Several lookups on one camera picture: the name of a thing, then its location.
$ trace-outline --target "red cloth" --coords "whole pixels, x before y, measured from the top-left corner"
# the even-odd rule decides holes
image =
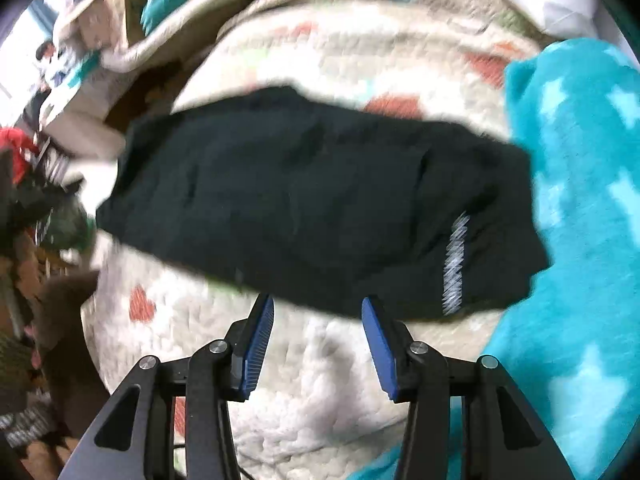
[[[38,155],[40,149],[18,128],[0,128],[0,146],[10,146],[14,150],[14,184],[18,184],[30,168],[20,149],[29,150],[34,155]]]

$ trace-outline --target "bed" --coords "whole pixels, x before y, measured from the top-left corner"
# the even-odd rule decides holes
[[[117,158],[124,148],[124,132],[108,125],[106,119],[138,77],[149,69],[187,62],[211,46],[220,26],[247,3],[248,0],[188,0],[133,46],[105,48],[95,57],[84,58],[43,104],[42,130],[74,155]],[[77,36],[72,33],[72,38],[65,38],[65,44],[82,43]],[[81,69],[87,59],[90,68]]]
[[[508,141],[504,69],[553,40],[505,0],[255,0],[222,27],[174,110],[289,84],[313,100],[457,121]],[[111,391],[142,356],[176,359],[222,336],[257,295],[108,237],[105,244],[83,323]],[[346,478],[398,444],[406,407],[380,390],[358,320],[275,304],[258,388],[230,405],[239,465],[260,479]],[[409,329],[447,356],[474,360],[501,315]],[[180,399],[175,428],[183,438]],[[184,470],[182,450],[175,463]]]

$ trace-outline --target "fleece blanket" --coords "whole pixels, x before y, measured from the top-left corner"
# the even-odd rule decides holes
[[[511,63],[513,140],[532,153],[553,266],[484,353],[511,373],[577,480],[596,480],[640,413],[640,74],[596,40]],[[351,480],[392,478],[398,448]],[[459,476],[453,457],[450,478]]]

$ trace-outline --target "green cloth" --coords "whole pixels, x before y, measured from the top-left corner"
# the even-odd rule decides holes
[[[188,0],[149,0],[142,10],[140,24],[145,31],[145,36],[151,34],[160,23],[175,9]]]
[[[100,51],[94,50],[84,56],[70,72],[66,83],[69,88],[79,85],[86,77],[100,65]]]

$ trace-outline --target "black cable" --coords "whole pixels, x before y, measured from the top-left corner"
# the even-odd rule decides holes
[[[185,444],[174,444],[174,449],[182,449],[185,447]],[[238,466],[238,471],[240,471],[244,476],[246,476],[247,480],[255,480],[247,471]]]
[[[247,471],[245,471],[244,469],[242,469],[240,466],[238,466],[238,470],[247,477],[247,480],[255,480],[254,477],[252,477]]]

